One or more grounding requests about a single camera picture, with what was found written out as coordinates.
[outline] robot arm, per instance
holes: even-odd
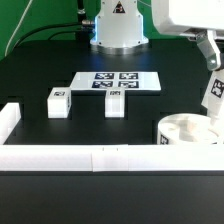
[[[224,68],[216,41],[224,40],[224,0],[152,0],[152,15],[161,34],[195,39],[210,71]]]

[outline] green background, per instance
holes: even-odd
[[[142,0],[150,4],[151,0]],[[0,0],[0,60],[4,57],[6,45],[16,28],[20,17],[27,6],[29,0]],[[84,0],[88,19],[94,19],[100,10],[100,0]],[[139,11],[144,16],[145,36],[150,39],[167,38],[158,34],[152,25],[151,8],[142,3],[138,3]],[[25,33],[45,25],[67,23],[77,21],[77,3],[76,0],[34,0],[25,20],[22,23],[17,35],[14,37],[15,42]],[[63,28],[63,30],[74,30],[73,28]],[[37,40],[47,39],[51,34],[61,31],[51,29],[33,35],[26,39]],[[54,39],[74,39],[73,34],[63,34]]]

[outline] warning label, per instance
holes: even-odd
[[[113,13],[125,13],[124,7],[120,1],[117,3],[117,6],[115,7]]]

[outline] white cube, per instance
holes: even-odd
[[[105,97],[105,117],[124,117],[125,89],[107,88]]]
[[[53,88],[47,99],[48,118],[67,118],[71,105],[69,87]]]

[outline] black tabletop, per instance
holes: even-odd
[[[76,72],[157,71],[162,91],[126,93],[124,119],[105,119],[105,91],[73,92],[68,119],[48,119],[53,87],[69,86]],[[18,101],[22,120],[6,144],[155,144],[157,124],[175,113],[203,113],[209,79],[194,43],[152,40],[147,52],[112,56],[88,44],[35,41],[15,49],[0,63],[0,104]]]
[[[158,71],[162,91],[126,95],[126,117],[104,117],[104,94],[73,92],[68,119],[47,118],[53,87],[80,71]],[[155,144],[159,120],[205,113],[210,73],[194,43],[152,40],[147,52],[111,56],[85,43],[34,41],[0,62],[0,104],[20,102],[6,144]],[[1,172],[0,223],[223,224],[222,172]]]

